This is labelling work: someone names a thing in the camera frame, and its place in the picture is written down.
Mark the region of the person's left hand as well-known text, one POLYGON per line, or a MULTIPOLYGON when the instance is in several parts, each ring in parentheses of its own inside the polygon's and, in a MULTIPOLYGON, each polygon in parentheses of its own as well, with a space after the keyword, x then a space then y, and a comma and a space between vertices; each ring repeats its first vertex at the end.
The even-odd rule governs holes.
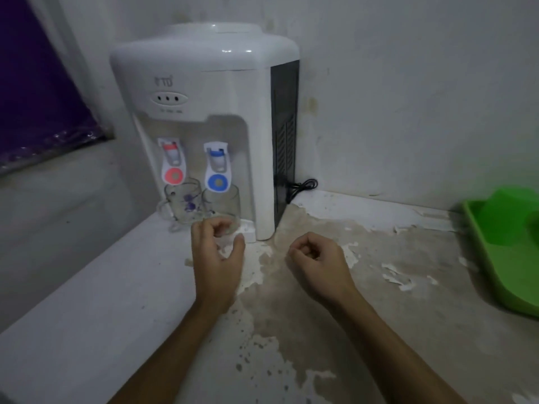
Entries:
POLYGON ((223 263, 216 238, 232 221, 211 217, 191 226, 191 251, 197 304, 220 315, 232 305, 242 271, 229 271, 223 263))

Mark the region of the green plastic container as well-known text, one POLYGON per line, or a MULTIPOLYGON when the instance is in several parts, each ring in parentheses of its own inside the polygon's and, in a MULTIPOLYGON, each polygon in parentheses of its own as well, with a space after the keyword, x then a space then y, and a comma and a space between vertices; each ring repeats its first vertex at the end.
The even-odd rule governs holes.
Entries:
POLYGON ((476 215, 483 237, 489 244, 515 244, 528 217, 539 210, 539 194, 521 186, 505 186, 485 201, 476 215))

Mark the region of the purple window curtain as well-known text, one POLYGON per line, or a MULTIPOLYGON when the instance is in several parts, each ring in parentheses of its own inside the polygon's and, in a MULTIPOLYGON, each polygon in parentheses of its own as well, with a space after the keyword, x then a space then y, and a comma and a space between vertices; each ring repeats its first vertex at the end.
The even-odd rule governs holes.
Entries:
POLYGON ((0 0, 0 176, 114 138, 61 0, 0 0))

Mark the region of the person's right hand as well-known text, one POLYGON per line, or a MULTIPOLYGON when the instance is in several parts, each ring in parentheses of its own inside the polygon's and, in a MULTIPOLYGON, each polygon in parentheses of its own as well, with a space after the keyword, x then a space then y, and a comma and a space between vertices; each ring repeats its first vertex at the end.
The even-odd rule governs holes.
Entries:
POLYGON ((315 294, 315 297, 325 305, 342 307, 348 299, 353 299, 359 294, 351 276, 344 251, 338 244, 337 256, 332 262, 292 262, 300 270, 302 277, 315 294))

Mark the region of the plain clear glass cup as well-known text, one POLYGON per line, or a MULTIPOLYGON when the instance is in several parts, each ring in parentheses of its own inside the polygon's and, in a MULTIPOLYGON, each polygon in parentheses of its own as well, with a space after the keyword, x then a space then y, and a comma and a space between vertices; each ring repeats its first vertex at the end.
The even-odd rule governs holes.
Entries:
POLYGON ((241 226, 239 189, 236 185, 231 185, 226 192, 205 189, 202 193, 202 202, 205 219, 226 217, 232 221, 232 224, 216 239, 219 248, 224 249, 233 243, 233 237, 241 226))

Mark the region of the floral print glass mug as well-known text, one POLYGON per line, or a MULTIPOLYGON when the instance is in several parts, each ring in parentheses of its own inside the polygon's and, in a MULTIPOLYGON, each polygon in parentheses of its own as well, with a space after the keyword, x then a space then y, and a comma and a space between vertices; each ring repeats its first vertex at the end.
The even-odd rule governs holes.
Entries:
POLYGON ((197 179, 187 177, 182 184, 164 186, 164 198, 157 204, 157 214, 169 223, 171 233, 190 226, 204 217, 202 189, 197 179))

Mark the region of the person's left forearm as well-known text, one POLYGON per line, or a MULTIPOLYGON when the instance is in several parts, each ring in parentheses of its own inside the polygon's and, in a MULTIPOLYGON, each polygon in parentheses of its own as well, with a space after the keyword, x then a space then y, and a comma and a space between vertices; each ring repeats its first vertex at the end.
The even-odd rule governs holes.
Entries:
POLYGON ((107 404, 173 404, 200 346, 234 302, 196 299, 180 324, 107 404))

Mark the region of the green plastic tray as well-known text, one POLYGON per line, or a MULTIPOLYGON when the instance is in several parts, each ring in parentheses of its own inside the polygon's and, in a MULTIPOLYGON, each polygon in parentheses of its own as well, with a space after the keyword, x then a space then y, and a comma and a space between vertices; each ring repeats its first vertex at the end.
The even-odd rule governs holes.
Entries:
POLYGON ((494 245, 476 221, 486 200, 465 200, 462 211, 495 299, 513 312, 539 318, 539 210, 528 217, 515 244, 494 245))

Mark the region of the red hot water tap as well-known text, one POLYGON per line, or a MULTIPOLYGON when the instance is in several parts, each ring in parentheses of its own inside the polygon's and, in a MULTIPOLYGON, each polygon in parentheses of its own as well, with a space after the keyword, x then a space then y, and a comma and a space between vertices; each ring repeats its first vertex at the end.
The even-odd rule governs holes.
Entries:
POLYGON ((179 138, 157 139, 163 153, 161 178, 165 184, 176 186, 184 183, 187 177, 186 158, 179 138))

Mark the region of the blue cold water tap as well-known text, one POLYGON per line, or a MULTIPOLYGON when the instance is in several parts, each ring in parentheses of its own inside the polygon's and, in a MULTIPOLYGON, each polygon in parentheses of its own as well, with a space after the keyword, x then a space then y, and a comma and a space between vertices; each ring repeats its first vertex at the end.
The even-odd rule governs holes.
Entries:
POLYGON ((204 143, 206 156, 205 187, 215 193, 225 193, 230 189, 232 174, 228 143, 204 143))

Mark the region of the white water dispenser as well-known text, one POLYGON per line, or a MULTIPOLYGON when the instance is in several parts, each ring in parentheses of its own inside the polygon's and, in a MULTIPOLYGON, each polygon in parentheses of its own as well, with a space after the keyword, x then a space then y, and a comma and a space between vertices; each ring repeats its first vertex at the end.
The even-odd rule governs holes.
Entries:
POLYGON ((295 182, 296 43, 255 24, 178 24, 116 46, 110 64, 161 197, 159 137, 179 138, 202 191, 204 143, 228 143, 246 241, 271 238, 295 182))

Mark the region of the person's right forearm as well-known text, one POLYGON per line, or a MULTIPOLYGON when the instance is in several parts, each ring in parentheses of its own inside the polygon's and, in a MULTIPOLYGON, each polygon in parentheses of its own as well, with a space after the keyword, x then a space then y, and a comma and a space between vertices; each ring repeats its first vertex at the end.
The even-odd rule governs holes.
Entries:
POLYGON ((358 350, 387 404, 467 404, 354 287, 323 296, 358 350))

